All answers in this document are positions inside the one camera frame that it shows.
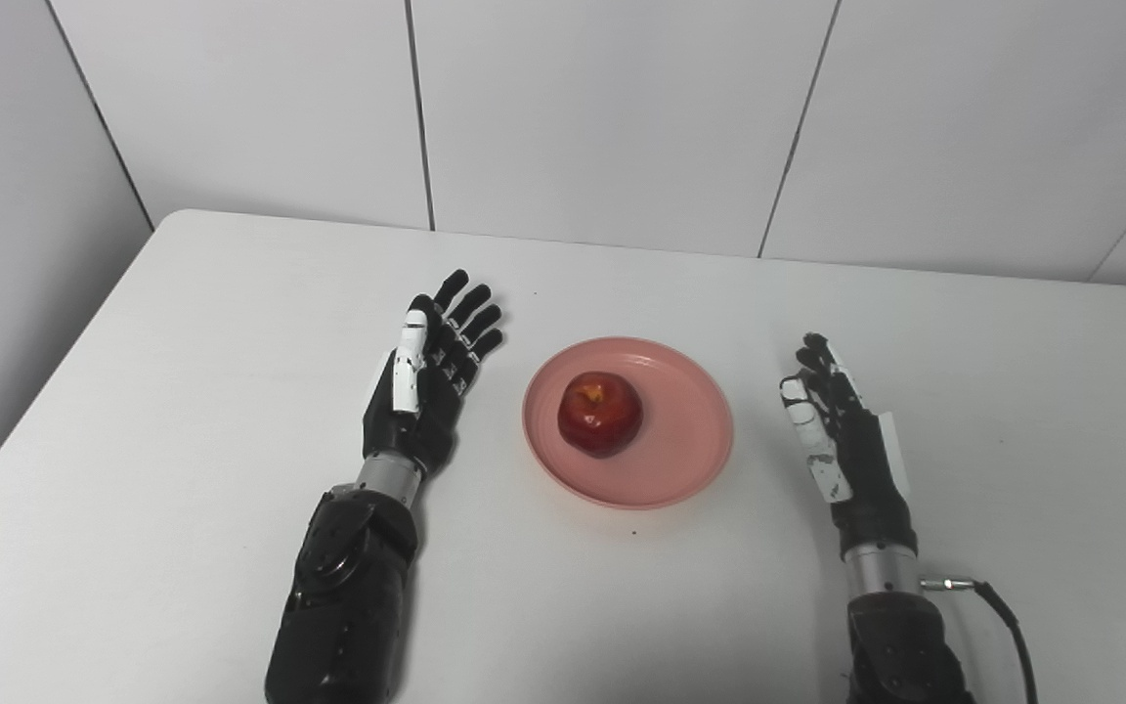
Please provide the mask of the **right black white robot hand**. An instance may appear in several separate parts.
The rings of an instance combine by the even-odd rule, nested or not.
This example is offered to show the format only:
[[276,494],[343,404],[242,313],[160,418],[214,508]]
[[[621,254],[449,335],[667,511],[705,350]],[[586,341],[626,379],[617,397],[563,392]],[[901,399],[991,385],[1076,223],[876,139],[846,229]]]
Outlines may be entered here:
[[867,544],[919,552],[892,418],[864,404],[825,335],[804,335],[796,360],[799,369],[781,378],[779,396],[839,531],[840,552]]

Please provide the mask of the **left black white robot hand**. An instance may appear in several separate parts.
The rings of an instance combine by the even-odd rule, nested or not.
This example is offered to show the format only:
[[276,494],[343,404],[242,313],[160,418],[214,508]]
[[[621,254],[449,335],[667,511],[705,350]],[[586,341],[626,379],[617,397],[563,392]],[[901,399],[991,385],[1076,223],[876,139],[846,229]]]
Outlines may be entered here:
[[457,416],[486,357],[503,344],[488,285],[455,269],[411,301],[363,417],[363,455],[406,458],[432,475],[456,444]]

